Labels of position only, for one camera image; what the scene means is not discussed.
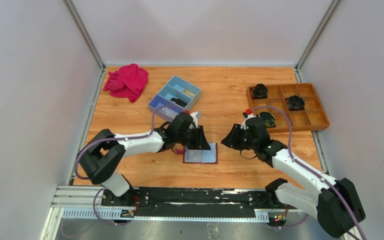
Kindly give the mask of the red leather card holder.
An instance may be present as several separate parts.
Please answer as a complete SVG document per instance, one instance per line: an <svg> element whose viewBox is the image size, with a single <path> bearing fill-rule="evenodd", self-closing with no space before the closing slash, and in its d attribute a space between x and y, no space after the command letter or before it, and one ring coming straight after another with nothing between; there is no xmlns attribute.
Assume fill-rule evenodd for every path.
<svg viewBox="0 0 384 240"><path fill-rule="evenodd" d="M218 163L218 144L215 142L209 143L210 150L189 150L183 147L175 147L172 152L182 155L182 162L184 164L210 164L216 165Z"/></svg>

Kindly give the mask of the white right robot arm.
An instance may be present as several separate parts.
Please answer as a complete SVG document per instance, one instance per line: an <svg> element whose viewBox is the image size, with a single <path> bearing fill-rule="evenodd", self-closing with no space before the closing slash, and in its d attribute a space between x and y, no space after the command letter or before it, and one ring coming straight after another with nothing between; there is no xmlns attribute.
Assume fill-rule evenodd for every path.
<svg viewBox="0 0 384 240"><path fill-rule="evenodd" d="M270 137L260 117L249 115L242 124L235 123L221 143L238 151L253 151L260 161L301 185L296 187L283 178L272 181L265 187L272 206L288 205L305 212L333 238L356 228L366 239L360 226L366 213L353 182L336 179L300 159L289 146Z"/></svg>

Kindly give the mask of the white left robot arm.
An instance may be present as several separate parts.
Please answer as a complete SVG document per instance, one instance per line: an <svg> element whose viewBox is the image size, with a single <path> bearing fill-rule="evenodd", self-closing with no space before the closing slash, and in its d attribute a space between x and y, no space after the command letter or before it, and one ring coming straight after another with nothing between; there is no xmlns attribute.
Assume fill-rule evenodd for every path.
<svg viewBox="0 0 384 240"><path fill-rule="evenodd" d="M85 179L101 185L121 197L131 189L126 178L117 172L124 157L143 153L160 153L180 144L187 150L209 151L204 128L198 124L199 112L178 113L172 121L137 134L114 134L101 130L76 156L76 167L82 167Z"/></svg>

